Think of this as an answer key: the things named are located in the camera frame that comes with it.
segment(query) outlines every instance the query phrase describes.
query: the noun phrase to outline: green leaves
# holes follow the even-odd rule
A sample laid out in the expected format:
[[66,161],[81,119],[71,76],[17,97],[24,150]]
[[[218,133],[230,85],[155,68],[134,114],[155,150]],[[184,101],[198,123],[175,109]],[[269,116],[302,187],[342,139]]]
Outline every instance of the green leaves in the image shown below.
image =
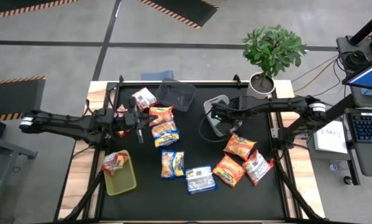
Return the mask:
[[258,54],[256,54],[256,55],[254,56],[254,59],[255,59],[255,60],[258,60],[260,57],[261,57],[261,54],[258,53]]
[[270,77],[285,72],[292,64],[299,67],[300,57],[306,54],[301,38],[280,25],[254,29],[243,43],[243,56]]
[[296,67],[299,67],[299,65],[300,65],[300,57],[297,57],[295,59],[295,65],[296,65]]

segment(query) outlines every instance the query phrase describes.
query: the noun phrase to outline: yellow plastic bin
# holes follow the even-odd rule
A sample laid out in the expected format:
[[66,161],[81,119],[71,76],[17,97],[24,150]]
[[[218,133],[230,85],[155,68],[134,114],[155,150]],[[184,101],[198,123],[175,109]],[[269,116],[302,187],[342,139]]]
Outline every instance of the yellow plastic bin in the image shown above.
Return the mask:
[[124,167],[120,170],[117,170],[112,177],[104,172],[108,195],[118,195],[136,188],[136,178],[134,168],[132,166],[131,156],[129,156],[127,150],[122,150],[120,152],[128,155],[128,161],[126,161]]

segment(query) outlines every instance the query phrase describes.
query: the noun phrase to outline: snack bag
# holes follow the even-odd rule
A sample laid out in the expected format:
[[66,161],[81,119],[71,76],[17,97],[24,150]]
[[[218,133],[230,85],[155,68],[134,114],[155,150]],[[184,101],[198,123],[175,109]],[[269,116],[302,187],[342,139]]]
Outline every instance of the snack bag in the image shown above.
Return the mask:
[[158,118],[154,121],[150,122],[149,126],[154,126],[158,124],[162,124],[168,121],[172,121],[174,119],[174,115],[172,114],[172,108],[173,106],[170,106],[168,108],[156,108],[152,107],[149,109],[150,115],[158,115]]
[[143,88],[132,95],[136,99],[137,107],[141,111],[157,103],[156,97],[147,89]]
[[[117,118],[122,118],[124,116],[124,112],[126,111],[124,105],[121,105],[119,106],[119,108],[117,109],[117,113],[115,113],[115,116],[117,116]],[[128,133],[130,130],[125,130],[125,131],[118,131],[118,136],[120,138],[124,137],[126,133]]]
[[256,150],[249,159],[243,163],[244,169],[246,169],[248,177],[251,179],[254,185],[257,185],[259,180],[273,167],[273,159],[270,162],[266,162],[265,158]]
[[161,177],[165,179],[184,177],[184,155],[184,152],[163,150],[161,152]]
[[226,184],[234,187],[244,175],[245,170],[237,162],[232,160],[230,156],[225,155],[216,165],[213,173],[221,178]]
[[114,152],[106,156],[103,159],[103,164],[101,168],[107,172],[108,175],[112,176],[114,173],[122,169],[125,162],[128,160],[128,154],[122,152]]
[[248,155],[253,149],[255,143],[256,142],[239,137],[237,134],[233,133],[223,151],[240,156],[245,161],[247,161]]
[[189,194],[218,188],[212,176],[211,169],[211,166],[202,166],[186,170],[187,190]]
[[154,145],[156,147],[168,146],[179,140],[179,131],[174,121],[159,124],[152,128]]

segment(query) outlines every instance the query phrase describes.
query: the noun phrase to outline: keyboard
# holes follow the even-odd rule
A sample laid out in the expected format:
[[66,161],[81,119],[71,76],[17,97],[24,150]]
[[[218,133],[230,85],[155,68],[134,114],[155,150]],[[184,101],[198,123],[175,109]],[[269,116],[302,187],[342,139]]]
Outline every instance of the keyboard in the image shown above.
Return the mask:
[[372,142],[372,110],[346,109],[354,142]]

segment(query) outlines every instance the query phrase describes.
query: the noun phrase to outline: clear plastic container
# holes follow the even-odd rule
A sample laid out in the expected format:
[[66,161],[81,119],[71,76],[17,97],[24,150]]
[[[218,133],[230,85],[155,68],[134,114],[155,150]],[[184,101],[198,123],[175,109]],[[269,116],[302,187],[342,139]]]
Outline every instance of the clear plastic container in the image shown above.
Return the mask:
[[175,109],[186,112],[192,104],[195,92],[193,85],[165,78],[157,90],[156,97],[162,105],[174,106]]

